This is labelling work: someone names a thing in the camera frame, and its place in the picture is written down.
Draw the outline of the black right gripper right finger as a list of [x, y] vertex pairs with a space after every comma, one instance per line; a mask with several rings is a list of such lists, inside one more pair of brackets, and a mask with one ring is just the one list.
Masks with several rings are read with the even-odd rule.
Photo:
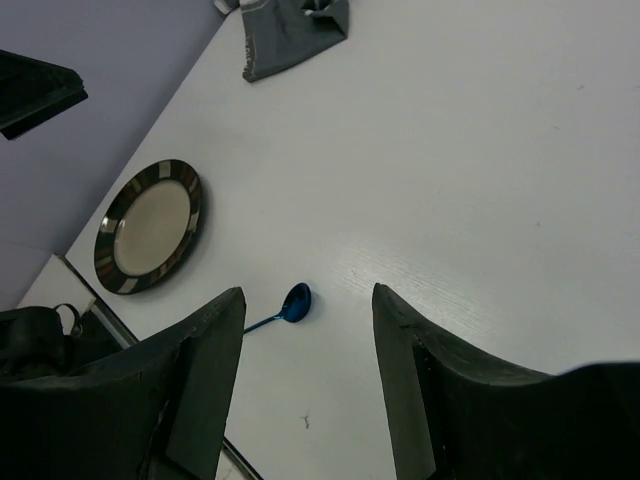
[[559, 375], [491, 355], [383, 284], [374, 341], [400, 479], [635, 479], [639, 366]]

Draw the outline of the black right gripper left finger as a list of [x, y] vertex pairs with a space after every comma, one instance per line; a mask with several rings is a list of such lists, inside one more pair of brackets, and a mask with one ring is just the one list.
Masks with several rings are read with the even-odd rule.
[[5, 479], [212, 479], [242, 349], [230, 288], [178, 323], [84, 365], [58, 313], [1, 315]]

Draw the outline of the blue metal spoon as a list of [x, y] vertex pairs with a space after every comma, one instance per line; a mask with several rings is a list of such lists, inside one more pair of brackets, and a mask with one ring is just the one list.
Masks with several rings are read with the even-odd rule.
[[312, 291], [309, 285], [304, 282], [298, 283], [286, 295], [277, 314], [247, 327], [244, 333], [255, 331], [276, 320], [283, 320], [290, 324], [298, 323], [309, 313], [312, 301]]

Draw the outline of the striped rim dinner plate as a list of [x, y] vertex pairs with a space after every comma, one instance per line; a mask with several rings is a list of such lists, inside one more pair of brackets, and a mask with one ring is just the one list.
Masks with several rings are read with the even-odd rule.
[[164, 159], [140, 170], [99, 222], [93, 250], [99, 283], [128, 296], [166, 281], [197, 244], [205, 207], [201, 179], [189, 163]]

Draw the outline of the grey cloth placemat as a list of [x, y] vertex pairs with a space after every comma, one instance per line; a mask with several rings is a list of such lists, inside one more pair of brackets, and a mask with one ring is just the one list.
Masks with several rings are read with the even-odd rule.
[[245, 32], [243, 79], [248, 83], [290, 69], [346, 40], [350, 2], [216, 1], [224, 16], [238, 10]]

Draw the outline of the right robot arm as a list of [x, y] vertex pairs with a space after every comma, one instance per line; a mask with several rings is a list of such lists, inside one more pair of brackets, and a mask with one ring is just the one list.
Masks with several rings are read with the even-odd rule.
[[[501, 360], [372, 296], [400, 479], [635, 479], [639, 366], [548, 375]], [[58, 313], [1, 316], [5, 479], [212, 479], [246, 312], [234, 287], [126, 349], [63, 332]]]

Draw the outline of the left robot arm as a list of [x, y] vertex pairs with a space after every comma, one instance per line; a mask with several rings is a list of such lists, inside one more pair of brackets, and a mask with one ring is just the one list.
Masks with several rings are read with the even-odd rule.
[[14, 140], [88, 98], [72, 69], [1, 51], [1, 134]]

